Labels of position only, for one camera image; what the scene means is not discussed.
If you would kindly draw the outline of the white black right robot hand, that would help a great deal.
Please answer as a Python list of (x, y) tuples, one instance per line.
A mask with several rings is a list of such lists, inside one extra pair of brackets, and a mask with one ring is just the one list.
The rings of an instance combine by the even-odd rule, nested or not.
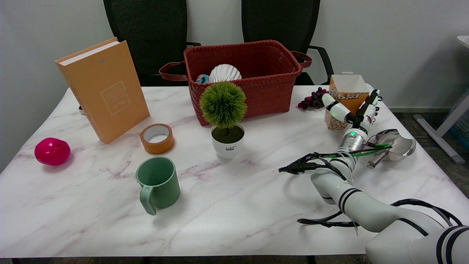
[(322, 96), (322, 102), (330, 115), (335, 119), (352, 124), (351, 129), (347, 130), (347, 138), (362, 137), (368, 138), (368, 130), (374, 122), (375, 112), (377, 111), (376, 105), (382, 100), (380, 90), (374, 89), (366, 98), (365, 102), (361, 105), (356, 114), (353, 114), (342, 103), (336, 101), (331, 95), (325, 94)]

